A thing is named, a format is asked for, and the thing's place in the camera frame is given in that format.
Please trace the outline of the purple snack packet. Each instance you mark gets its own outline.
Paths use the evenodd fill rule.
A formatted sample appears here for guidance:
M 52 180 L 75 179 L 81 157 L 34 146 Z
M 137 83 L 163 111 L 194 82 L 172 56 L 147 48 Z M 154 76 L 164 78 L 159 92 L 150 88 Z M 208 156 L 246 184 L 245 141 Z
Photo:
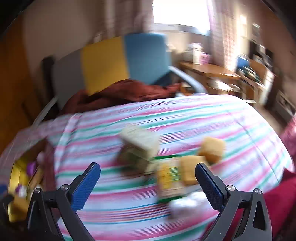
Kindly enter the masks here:
M 29 162 L 29 164 L 27 164 L 27 168 L 26 168 L 27 175 L 32 177 L 34 172 L 36 171 L 36 168 L 37 168 L 37 162 L 36 161 Z

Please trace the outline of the white round wrapped item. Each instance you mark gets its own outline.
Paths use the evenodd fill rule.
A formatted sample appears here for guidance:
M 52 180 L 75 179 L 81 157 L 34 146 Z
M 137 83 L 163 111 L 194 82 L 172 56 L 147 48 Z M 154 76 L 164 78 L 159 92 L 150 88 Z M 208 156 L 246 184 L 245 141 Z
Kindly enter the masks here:
M 168 208 L 172 219 L 197 217 L 207 209 L 212 210 L 203 191 L 192 192 L 185 197 L 172 200 L 168 203 Z

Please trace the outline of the yellow sponge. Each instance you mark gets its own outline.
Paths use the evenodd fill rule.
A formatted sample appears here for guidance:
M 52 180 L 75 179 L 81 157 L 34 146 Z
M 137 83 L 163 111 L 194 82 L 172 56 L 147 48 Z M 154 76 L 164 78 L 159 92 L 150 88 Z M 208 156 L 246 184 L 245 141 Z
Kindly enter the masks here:
M 180 173 L 182 181 L 186 186 L 198 184 L 195 176 L 195 168 L 199 163 L 204 163 L 206 166 L 209 165 L 204 156 L 191 155 L 180 157 Z
M 209 164 L 216 164 L 223 159 L 225 148 L 226 143 L 224 140 L 206 137 L 198 150 L 198 155 L 204 156 Z

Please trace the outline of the yellow green cracker packet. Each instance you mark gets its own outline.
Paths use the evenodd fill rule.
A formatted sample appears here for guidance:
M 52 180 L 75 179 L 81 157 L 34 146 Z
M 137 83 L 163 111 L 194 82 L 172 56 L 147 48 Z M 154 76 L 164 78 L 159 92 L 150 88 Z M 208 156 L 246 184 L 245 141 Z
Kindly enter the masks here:
M 168 203 L 185 196 L 179 158 L 162 159 L 156 169 L 158 201 Z

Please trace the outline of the dark red jacket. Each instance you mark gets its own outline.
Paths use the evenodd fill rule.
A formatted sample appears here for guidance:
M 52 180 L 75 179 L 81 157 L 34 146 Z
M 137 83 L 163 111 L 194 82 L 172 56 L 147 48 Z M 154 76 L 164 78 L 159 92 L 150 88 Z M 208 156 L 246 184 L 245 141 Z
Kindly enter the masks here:
M 162 87 L 132 79 L 121 80 L 92 95 L 85 89 L 78 91 L 66 102 L 60 114 L 84 113 L 128 103 L 170 98 L 180 88 L 180 83 Z

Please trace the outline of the wooden side table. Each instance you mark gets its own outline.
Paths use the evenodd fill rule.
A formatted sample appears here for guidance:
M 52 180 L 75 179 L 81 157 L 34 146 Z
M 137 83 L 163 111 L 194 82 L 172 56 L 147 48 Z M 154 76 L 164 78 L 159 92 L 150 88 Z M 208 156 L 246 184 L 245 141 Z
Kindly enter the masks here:
M 179 62 L 179 68 L 199 81 L 209 94 L 230 94 L 229 84 L 238 84 L 240 76 L 233 71 L 214 64 Z

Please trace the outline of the grey yellow blue chair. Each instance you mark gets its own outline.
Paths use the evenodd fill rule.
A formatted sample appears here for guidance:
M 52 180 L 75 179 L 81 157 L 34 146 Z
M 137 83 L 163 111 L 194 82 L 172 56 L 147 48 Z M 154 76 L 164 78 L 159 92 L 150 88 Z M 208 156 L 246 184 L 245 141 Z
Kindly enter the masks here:
M 128 34 L 87 45 L 55 59 L 52 70 L 55 96 L 33 124 L 39 125 L 50 111 L 62 109 L 79 90 L 94 94 L 128 78 L 147 85 L 168 86 L 172 76 L 189 84 L 194 93 L 206 93 L 199 81 L 172 66 L 164 34 Z

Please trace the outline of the gold metal tray box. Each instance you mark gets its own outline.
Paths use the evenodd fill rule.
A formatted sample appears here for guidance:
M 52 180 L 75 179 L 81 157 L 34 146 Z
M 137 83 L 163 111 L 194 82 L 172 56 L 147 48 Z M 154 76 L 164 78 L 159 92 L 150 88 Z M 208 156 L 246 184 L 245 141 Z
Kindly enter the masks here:
M 13 163 L 8 185 L 8 194 L 13 197 L 13 200 L 7 205 L 8 219 L 12 223 L 26 219 L 34 189 L 44 186 L 46 147 L 47 141 L 43 139 L 26 150 Z M 26 168 L 27 164 L 33 161 L 37 162 L 37 168 L 33 176 L 30 177 L 26 173 Z

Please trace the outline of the pink patterned curtain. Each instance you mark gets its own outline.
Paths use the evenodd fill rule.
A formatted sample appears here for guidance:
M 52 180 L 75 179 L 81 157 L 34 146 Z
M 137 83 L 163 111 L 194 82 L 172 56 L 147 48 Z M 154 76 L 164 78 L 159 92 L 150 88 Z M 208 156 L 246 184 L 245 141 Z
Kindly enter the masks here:
M 208 14 L 213 63 L 234 71 L 238 56 L 236 1 L 210 1 Z

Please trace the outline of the wooden shelf with clutter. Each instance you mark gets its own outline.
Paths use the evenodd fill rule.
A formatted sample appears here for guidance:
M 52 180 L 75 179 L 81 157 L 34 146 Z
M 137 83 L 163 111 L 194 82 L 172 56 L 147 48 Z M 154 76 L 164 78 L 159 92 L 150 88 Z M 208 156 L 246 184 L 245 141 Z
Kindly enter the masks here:
M 248 54 L 246 54 L 250 65 L 236 70 L 241 78 L 242 99 L 255 109 L 266 103 L 274 80 L 273 55 L 263 46 L 260 30 L 258 24 L 252 24 Z

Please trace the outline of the black rolled mat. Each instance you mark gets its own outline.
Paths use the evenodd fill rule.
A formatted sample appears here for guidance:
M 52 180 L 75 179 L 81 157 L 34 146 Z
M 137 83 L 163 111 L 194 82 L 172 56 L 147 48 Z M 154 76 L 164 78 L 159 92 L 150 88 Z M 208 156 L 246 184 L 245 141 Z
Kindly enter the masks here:
M 52 78 L 52 70 L 53 70 L 54 64 L 55 64 L 55 58 L 52 55 L 45 57 L 42 60 L 43 79 L 45 82 L 46 93 L 49 100 L 51 100 L 55 96 L 55 90 L 53 87 L 53 78 Z

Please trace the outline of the blue bag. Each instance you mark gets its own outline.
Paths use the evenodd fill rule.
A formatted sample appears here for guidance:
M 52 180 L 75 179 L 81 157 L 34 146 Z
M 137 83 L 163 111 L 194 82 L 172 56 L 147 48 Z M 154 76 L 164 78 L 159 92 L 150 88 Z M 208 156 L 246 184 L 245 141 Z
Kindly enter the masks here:
M 242 54 L 237 58 L 236 70 L 243 69 L 244 67 L 248 67 L 250 65 L 250 61 L 247 55 Z

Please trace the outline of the beige cardboard box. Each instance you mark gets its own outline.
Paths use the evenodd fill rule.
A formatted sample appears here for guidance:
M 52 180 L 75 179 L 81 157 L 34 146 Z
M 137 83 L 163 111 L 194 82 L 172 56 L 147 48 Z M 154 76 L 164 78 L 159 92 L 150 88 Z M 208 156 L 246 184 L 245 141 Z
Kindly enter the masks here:
M 160 135 L 137 125 L 125 126 L 119 133 L 128 146 L 134 147 L 146 158 L 155 157 L 159 151 Z

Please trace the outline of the striped pink green tablecloth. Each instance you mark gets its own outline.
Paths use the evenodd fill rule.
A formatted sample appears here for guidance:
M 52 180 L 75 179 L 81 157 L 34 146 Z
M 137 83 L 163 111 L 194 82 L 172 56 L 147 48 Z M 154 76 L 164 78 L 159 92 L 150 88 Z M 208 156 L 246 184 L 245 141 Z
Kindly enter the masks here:
M 294 170 L 280 137 L 254 108 L 234 96 L 204 94 L 66 114 L 26 128 L 1 153 L 1 183 L 8 183 L 16 159 L 47 140 L 55 188 L 71 183 L 92 162 L 101 168 L 78 211 L 95 240 L 199 240 L 218 214 L 207 199 L 193 214 L 172 218 L 159 202 L 156 176 L 119 157 L 129 141 L 158 161 L 197 155 L 206 138 L 224 141 L 222 158 L 211 170 L 239 190 L 267 192 L 285 170 Z

